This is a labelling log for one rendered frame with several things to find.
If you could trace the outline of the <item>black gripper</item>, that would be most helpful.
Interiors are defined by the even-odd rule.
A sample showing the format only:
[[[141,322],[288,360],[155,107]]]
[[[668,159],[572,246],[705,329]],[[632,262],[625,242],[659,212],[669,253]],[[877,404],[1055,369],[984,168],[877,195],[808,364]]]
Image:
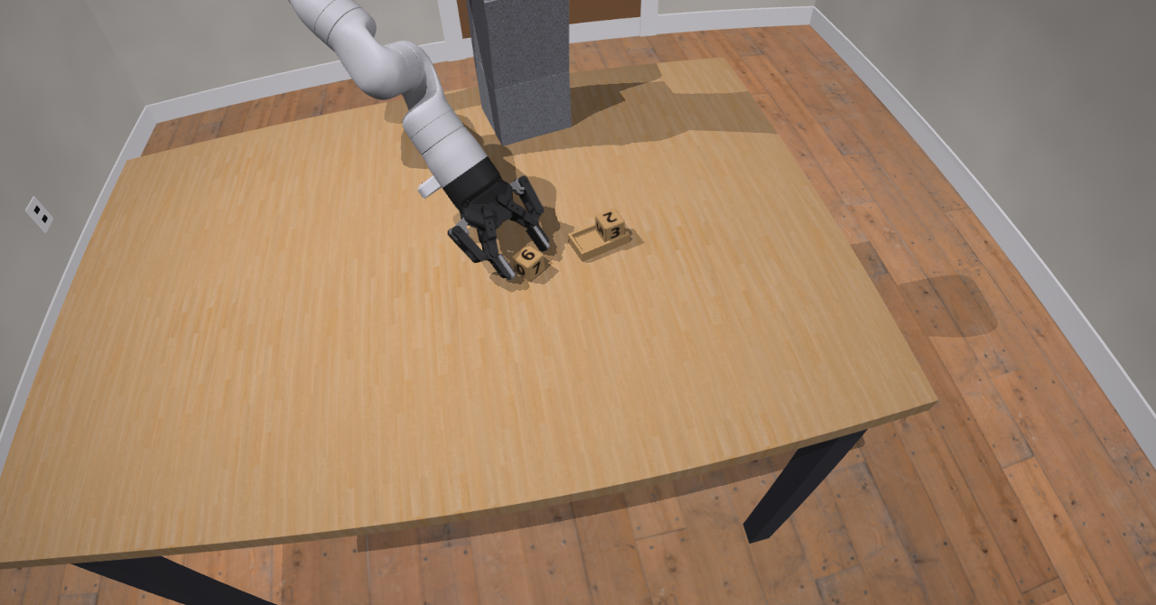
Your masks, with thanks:
[[[499,254],[496,239],[496,229],[510,217],[518,226],[526,228],[538,250],[544,252],[550,248],[544,230],[538,226],[538,217],[544,213],[544,206],[538,200],[536,191],[532,189],[531,180],[525,174],[507,184],[506,180],[502,180],[501,174],[487,156],[467,172],[460,174],[457,180],[449,182],[443,190],[460,212],[460,221],[449,229],[449,237],[461,248],[470,261],[490,261],[497,275],[507,276],[507,280],[516,279],[516,270],[512,270],[507,259]],[[526,209],[513,201],[513,192],[520,197]],[[482,250],[468,237],[467,226],[477,229]]]

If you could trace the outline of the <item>tan wooden number cube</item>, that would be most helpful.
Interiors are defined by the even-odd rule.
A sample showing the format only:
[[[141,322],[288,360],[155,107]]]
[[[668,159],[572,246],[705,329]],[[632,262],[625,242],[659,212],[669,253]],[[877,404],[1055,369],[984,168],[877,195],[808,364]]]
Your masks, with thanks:
[[[595,215],[595,230],[603,239],[613,239],[624,235],[625,219],[621,217],[618,211],[602,211]]]
[[[516,273],[525,276],[529,283],[534,276],[540,275],[544,271],[544,254],[540,254],[536,248],[520,248],[517,254],[512,256],[512,259],[513,265],[516,265]]]

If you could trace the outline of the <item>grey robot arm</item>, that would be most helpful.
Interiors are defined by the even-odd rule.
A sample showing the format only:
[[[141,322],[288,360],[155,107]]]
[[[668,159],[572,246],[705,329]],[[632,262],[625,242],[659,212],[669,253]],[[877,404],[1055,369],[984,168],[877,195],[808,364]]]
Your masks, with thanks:
[[[311,32],[336,52],[363,93],[376,99],[402,94],[409,110],[402,127],[433,175],[418,186],[423,199],[487,157],[449,106],[433,64],[415,42],[383,46],[373,40],[373,19],[351,0],[288,1]]]

